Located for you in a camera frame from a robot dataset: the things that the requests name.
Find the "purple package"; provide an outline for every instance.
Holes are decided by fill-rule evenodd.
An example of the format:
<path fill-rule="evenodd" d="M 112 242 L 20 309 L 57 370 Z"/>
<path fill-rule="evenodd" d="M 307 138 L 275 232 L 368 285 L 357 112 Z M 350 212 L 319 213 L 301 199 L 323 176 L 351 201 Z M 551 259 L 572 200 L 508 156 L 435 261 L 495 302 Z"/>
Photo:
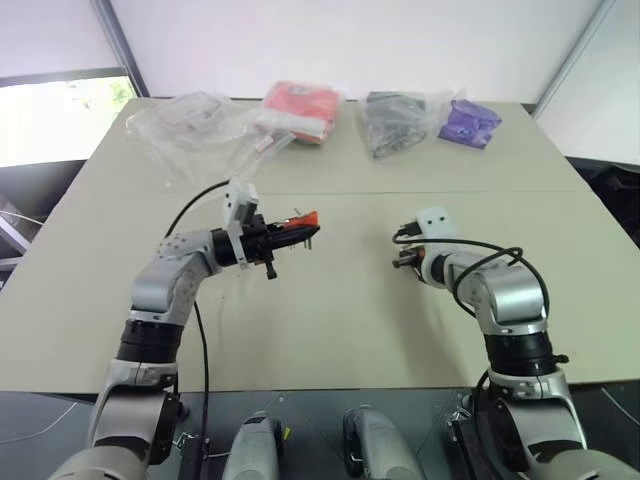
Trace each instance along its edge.
<path fill-rule="evenodd" d="M 488 108 L 468 100 L 454 100 L 451 102 L 449 119 L 438 136 L 470 147 L 484 148 L 501 123 L 498 114 Z"/>

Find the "white wall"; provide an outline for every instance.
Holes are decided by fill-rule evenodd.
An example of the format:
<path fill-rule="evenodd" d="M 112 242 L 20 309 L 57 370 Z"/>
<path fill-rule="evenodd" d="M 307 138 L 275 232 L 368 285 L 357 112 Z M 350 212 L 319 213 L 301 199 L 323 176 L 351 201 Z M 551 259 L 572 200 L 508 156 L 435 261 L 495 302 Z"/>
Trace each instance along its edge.
<path fill-rule="evenodd" d="M 538 117 L 567 156 L 640 164 L 640 2 L 617 0 Z"/>
<path fill-rule="evenodd" d="M 90 0 L 0 0 L 0 78 L 117 67 Z"/>
<path fill-rule="evenodd" d="M 280 79 L 352 94 L 536 102 L 597 0 L 113 0 L 152 95 L 262 97 Z"/>

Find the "clear plastic bag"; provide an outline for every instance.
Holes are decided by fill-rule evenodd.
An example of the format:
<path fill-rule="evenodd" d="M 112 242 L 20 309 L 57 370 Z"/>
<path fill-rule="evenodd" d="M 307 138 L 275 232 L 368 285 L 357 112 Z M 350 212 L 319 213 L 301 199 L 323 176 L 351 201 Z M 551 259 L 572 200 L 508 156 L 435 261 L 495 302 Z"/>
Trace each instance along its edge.
<path fill-rule="evenodd" d="M 371 156 L 384 158 L 437 135 L 455 97 L 453 91 L 370 92 L 360 106 Z"/>
<path fill-rule="evenodd" d="M 196 92 L 160 102 L 127 119 L 168 186 L 202 186 L 248 177 L 295 137 L 255 122 L 256 111 L 220 94 Z"/>
<path fill-rule="evenodd" d="M 320 144 L 335 125 L 344 101 L 334 88 L 297 82 L 277 82 L 262 102 L 257 123 L 289 130 L 302 141 Z"/>

